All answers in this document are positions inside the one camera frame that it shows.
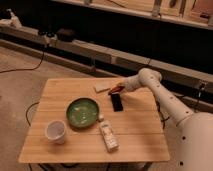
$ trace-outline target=table leg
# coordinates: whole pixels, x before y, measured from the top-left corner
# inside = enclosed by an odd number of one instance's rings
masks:
[[[143,168],[142,168],[141,171],[147,171],[147,170],[150,168],[151,165],[152,165],[151,162],[147,162],[147,163],[143,166]]]

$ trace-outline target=green plate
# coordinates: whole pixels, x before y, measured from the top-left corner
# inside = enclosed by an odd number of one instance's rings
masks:
[[[67,108],[67,119],[76,128],[85,128],[94,124],[98,115],[98,104],[89,98],[77,99]]]

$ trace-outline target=shelf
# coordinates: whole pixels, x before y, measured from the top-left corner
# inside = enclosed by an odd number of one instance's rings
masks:
[[[10,35],[43,45],[48,43],[49,46],[54,49],[71,52],[76,55],[87,57],[88,59],[101,61],[121,68],[128,68],[132,71],[139,71],[141,68],[146,67],[149,64],[151,68],[160,71],[165,76],[165,80],[191,88],[195,88],[200,80],[204,80],[208,82],[208,86],[206,87],[205,91],[208,93],[213,93],[212,74],[196,71],[182,66],[150,59],[145,56],[139,56],[77,39],[73,40],[72,42],[63,42],[57,40],[56,37],[47,38],[46,36],[38,36],[37,32],[38,30],[29,27],[16,29],[13,27],[0,26],[1,34]],[[42,54],[42,52],[38,54],[37,50],[33,50],[20,44],[8,42],[3,39],[0,39],[0,46],[4,46],[7,48],[9,47],[17,51],[23,51],[24,53],[28,53],[30,55],[36,54],[35,56],[38,57],[40,57]],[[58,60],[56,60],[58,58],[60,57],[54,55],[51,55],[51,57],[47,57],[47,53],[45,57],[45,59],[48,61],[55,62],[57,64],[62,63],[63,65],[70,67],[70,63],[67,62],[69,60],[61,59],[59,62]]]
[[[137,17],[142,17],[142,18],[147,18],[152,20],[160,20],[160,21],[165,21],[169,23],[180,24],[180,25],[185,25],[185,26],[190,26],[195,28],[213,30],[213,27],[208,26],[207,23],[193,21],[193,19],[190,18],[189,13],[193,6],[193,2],[194,2],[193,0],[186,1],[185,12],[183,16],[176,15],[175,12],[173,13],[173,15],[171,15],[171,11],[168,12],[168,10],[165,11],[165,9],[164,10],[161,9],[161,13],[162,13],[161,17],[152,17],[152,13],[148,10],[148,7],[146,8],[147,10],[140,11],[140,10],[130,9],[127,7],[126,8],[118,7],[116,6],[116,4],[113,4],[113,3],[111,4],[106,2],[100,3],[102,2],[102,0],[96,0],[94,1],[94,3],[91,3],[89,5],[85,5],[83,0],[52,0],[52,1],[71,4],[71,5],[77,5],[77,6],[87,7],[87,8],[99,9],[99,10],[104,10],[109,12],[121,13],[121,14],[126,14],[131,16],[137,16]]]

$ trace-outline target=wall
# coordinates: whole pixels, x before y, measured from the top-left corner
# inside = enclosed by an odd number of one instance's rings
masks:
[[[213,31],[104,12],[50,0],[1,0],[0,16],[12,8],[25,26],[77,38],[213,74]]]

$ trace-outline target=wooden shelf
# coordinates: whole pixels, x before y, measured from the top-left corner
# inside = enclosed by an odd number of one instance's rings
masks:
[[[133,1],[131,1],[131,3],[130,1],[127,2],[128,0],[114,1],[125,6],[125,8],[123,8],[123,7],[119,7],[118,5],[114,3],[110,3],[107,0],[94,0],[93,3],[91,3],[90,5],[85,5],[83,0],[52,0],[52,1],[72,4],[77,6],[83,6],[87,8],[105,10],[105,11],[110,11],[115,13],[121,13],[126,15],[132,15],[132,16],[137,16],[137,17],[142,17],[142,18],[147,18],[152,20],[161,20],[165,22],[191,26],[196,28],[202,28],[207,30],[213,30],[213,27],[208,26],[207,23],[194,21],[190,17],[189,14],[193,6],[193,2],[194,2],[193,0],[186,1],[185,12],[183,16],[178,14],[178,11],[180,8],[180,1],[178,1],[179,3],[177,3],[174,9],[171,10],[167,8],[169,0],[164,0],[162,2],[162,7],[161,7],[161,14],[162,14],[161,17],[152,17],[152,13],[151,13],[152,3],[147,3],[147,4],[144,3],[144,5],[137,6],[137,4],[133,4]]]

